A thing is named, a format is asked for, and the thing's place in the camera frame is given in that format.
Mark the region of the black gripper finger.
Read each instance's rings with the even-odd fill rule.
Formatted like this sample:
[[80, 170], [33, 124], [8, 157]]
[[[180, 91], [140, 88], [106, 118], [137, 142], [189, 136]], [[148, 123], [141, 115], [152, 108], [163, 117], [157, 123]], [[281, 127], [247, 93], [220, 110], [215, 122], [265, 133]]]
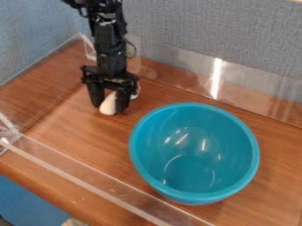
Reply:
[[120, 87], [116, 90], [116, 113], [120, 114], [129, 104], [132, 90], [129, 87]]
[[104, 86], [101, 83], [89, 82], [86, 83], [86, 90], [92, 105], [97, 108], [105, 98]]

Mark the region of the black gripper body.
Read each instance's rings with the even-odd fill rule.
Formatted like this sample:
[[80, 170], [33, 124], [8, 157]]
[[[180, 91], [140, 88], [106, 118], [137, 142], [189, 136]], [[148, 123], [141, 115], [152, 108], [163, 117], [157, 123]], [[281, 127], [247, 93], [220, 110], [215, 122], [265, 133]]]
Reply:
[[126, 71], [125, 26], [114, 20], [92, 25], [96, 65], [84, 65], [82, 83], [88, 88], [137, 88], [137, 76]]

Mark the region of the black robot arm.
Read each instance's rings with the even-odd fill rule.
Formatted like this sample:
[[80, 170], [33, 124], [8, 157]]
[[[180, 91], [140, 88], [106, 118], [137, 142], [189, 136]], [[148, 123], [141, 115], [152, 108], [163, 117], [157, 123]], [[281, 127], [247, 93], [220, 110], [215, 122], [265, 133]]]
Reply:
[[126, 70], [125, 19], [122, 0], [61, 0], [78, 15], [86, 18], [90, 35], [94, 37], [96, 64], [82, 65], [81, 82], [86, 86], [94, 107], [105, 101], [105, 90], [116, 93], [116, 113], [128, 107], [130, 96], [138, 94], [138, 77]]

